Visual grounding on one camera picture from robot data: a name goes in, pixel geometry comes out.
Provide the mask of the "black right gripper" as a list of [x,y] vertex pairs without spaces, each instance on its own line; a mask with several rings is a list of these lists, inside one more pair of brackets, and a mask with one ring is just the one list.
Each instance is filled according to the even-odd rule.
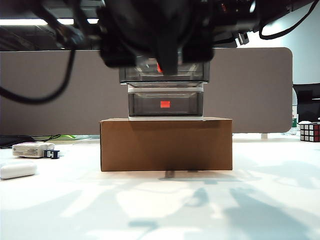
[[211,16],[210,0],[107,0],[98,9],[101,58],[108,67],[155,58],[163,74],[176,75],[179,54],[182,63],[212,60]]

